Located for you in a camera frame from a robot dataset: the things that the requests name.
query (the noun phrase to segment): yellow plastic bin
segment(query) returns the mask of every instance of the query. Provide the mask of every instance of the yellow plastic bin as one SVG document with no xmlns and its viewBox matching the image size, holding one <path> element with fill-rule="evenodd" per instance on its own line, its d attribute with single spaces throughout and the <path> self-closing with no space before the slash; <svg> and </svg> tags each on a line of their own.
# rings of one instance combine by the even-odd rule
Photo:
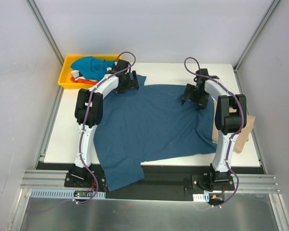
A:
<svg viewBox="0 0 289 231">
<path fill-rule="evenodd" d="M 71 71 L 73 70 L 71 68 L 71 65 L 76 60 L 87 57 L 87 56 L 93 56 L 94 58 L 101 59 L 101 60 L 107 60 L 107 61 L 113 61 L 116 60 L 118 55 L 117 54 L 71 54 L 67 55 L 63 67 L 58 79 L 58 84 L 64 87 L 65 89 L 80 89 L 80 88 L 90 88 L 93 86 L 93 84 L 84 84 L 84 83 L 74 83 L 71 81 Z"/>
</svg>

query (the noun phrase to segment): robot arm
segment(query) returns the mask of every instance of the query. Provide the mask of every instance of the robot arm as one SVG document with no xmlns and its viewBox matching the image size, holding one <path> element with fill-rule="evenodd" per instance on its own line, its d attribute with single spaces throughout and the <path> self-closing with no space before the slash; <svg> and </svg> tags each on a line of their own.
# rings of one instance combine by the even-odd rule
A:
<svg viewBox="0 0 289 231">
<path fill-rule="evenodd" d="M 196 74 L 200 74 L 200 72 L 202 75 L 209 75 L 207 69 L 200 69 Z M 219 139 L 216 154 L 210 165 L 209 173 L 197 181 L 198 187 L 211 192 L 221 185 L 226 185 L 232 178 L 228 167 L 231 167 L 232 152 L 238 137 L 236 132 L 241 126 L 242 116 L 244 117 L 243 127 L 246 126 L 246 97 L 243 94 L 236 95 L 243 109 L 243 115 L 241 115 L 234 97 L 213 81 L 218 77 L 210 78 L 197 77 L 195 86 L 187 84 L 182 103 L 189 97 L 189 100 L 198 104 L 197 110 L 201 110 L 206 108 L 210 95 L 217 101 L 214 120 L 215 126 L 219 130 Z M 236 112 L 230 113 L 230 107 L 236 109 Z"/>
<path fill-rule="evenodd" d="M 103 99 L 112 90 L 116 90 L 116 93 L 124 93 L 129 89 L 139 89 L 136 72 L 132 71 L 133 79 L 130 77 L 130 71 L 128 72 L 130 66 L 129 62 L 118 60 L 114 70 L 106 74 L 98 84 L 90 89 L 79 90 L 75 108 L 75 118 L 79 124 L 79 148 L 74 165 L 68 173 L 69 179 L 75 180 L 77 178 L 82 180 L 84 185 L 90 184 L 91 176 L 84 168 L 83 162 L 88 167 L 92 164 L 92 151 L 95 150 L 93 139 L 97 126 L 103 117 Z"/>
</svg>

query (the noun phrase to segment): dark blue cloth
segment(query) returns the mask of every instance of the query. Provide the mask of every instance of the dark blue cloth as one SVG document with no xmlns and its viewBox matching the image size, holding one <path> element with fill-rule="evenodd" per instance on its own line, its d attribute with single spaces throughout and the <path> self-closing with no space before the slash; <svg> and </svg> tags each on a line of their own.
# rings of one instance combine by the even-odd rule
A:
<svg viewBox="0 0 289 231">
<path fill-rule="evenodd" d="M 182 105 L 184 89 L 149 85 L 105 98 L 94 144 L 110 191 L 143 179 L 141 162 L 216 151 L 213 99 L 196 111 L 195 103 Z"/>
<path fill-rule="evenodd" d="M 101 80 L 108 67 L 115 67 L 115 61 L 96 59 L 92 56 L 84 57 L 72 63 L 71 68 L 79 70 L 86 79 Z"/>
</svg>

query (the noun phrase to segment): white tabletop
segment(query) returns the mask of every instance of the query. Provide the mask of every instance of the white tabletop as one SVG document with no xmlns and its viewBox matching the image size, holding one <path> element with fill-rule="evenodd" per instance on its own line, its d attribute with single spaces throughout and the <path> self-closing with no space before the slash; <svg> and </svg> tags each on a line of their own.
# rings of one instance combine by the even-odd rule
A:
<svg viewBox="0 0 289 231">
<path fill-rule="evenodd" d="M 239 93 L 236 77 L 230 64 L 201 64 L 210 75 L 216 75 L 233 93 Z M 197 70 L 196 64 L 188 64 L 190 70 Z M 147 76 L 145 85 L 194 83 L 194 76 L 188 73 L 183 64 L 136 63 L 133 67 L 137 74 Z M 75 105 L 79 90 L 64 90 L 53 131 L 46 151 L 45 163 L 73 163 L 78 147 L 78 124 L 74 117 Z M 142 165 L 168 166 L 208 166 L 214 154 L 196 154 L 158 161 L 143 162 Z M 99 164 L 96 153 L 93 153 L 94 164 Z M 232 166 L 259 167 L 259 161 L 252 136 L 246 142 L 241 153 L 233 153 Z"/>
</svg>

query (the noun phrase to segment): gray wall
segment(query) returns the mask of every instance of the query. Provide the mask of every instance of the gray wall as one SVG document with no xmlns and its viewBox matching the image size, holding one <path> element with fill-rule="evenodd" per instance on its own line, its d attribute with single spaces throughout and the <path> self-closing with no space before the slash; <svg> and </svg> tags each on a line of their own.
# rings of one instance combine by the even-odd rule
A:
<svg viewBox="0 0 289 231">
<path fill-rule="evenodd" d="M 274 13 L 239 79 L 268 173 L 278 176 L 289 212 L 289 0 Z"/>
<path fill-rule="evenodd" d="M 59 73 L 26 1 L 0 1 L 0 231 L 35 162 Z"/>
<path fill-rule="evenodd" d="M 235 64 L 272 0 L 36 0 L 63 56 Z"/>
</svg>

